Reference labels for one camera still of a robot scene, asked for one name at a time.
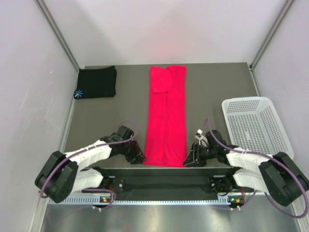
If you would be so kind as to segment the red polo shirt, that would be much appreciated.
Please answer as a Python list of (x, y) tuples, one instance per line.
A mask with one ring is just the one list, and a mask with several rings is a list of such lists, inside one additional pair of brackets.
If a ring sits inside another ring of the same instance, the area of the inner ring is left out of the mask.
[(145, 165), (182, 167), (186, 159), (185, 66), (150, 68)]

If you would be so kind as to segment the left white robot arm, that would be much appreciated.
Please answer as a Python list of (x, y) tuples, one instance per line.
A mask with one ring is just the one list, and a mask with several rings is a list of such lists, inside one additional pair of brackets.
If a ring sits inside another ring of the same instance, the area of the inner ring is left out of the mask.
[(76, 151), (53, 152), (34, 184), (40, 190), (41, 198), (50, 198), (55, 203), (63, 202), (74, 192), (111, 193), (107, 172), (94, 164), (118, 155), (123, 155), (130, 164), (142, 164), (147, 160), (135, 140), (134, 131), (124, 125), (110, 136)]

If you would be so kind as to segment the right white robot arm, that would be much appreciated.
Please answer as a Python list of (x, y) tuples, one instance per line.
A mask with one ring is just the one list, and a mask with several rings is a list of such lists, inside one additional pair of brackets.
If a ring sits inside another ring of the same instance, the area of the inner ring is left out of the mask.
[(236, 145), (227, 145), (217, 130), (196, 133), (197, 142), (183, 165), (203, 167), (210, 159), (230, 166), (223, 177), (212, 177), (211, 188), (216, 193), (229, 193), (251, 188), (267, 195), (281, 206), (288, 206), (309, 189), (309, 180), (284, 152), (257, 155)]

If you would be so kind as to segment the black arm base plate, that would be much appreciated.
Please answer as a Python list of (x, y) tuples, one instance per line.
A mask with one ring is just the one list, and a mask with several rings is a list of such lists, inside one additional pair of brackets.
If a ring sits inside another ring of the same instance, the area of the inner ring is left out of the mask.
[(229, 193), (239, 188), (224, 176), (108, 176), (103, 179), (102, 187), (116, 193), (142, 190), (201, 190), (205, 193)]

